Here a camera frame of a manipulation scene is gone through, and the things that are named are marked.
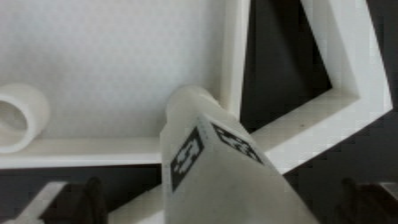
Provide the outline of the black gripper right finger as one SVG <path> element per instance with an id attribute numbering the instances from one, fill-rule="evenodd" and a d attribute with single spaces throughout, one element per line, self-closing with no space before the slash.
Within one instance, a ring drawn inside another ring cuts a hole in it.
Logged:
<path id="1" fill-rule="evenodd" d="M 398 182 L 360 183 L 345 178 L 335 224 L 398 224 Z"/>

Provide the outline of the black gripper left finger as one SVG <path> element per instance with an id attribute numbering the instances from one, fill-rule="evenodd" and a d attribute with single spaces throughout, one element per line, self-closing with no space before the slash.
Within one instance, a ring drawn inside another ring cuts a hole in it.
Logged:
<path id="1" fill-rule="evenodd" d="M 50 182 L 11 224 L 109 224 L 100 179 L 93 177 L 86 183 Z"/>

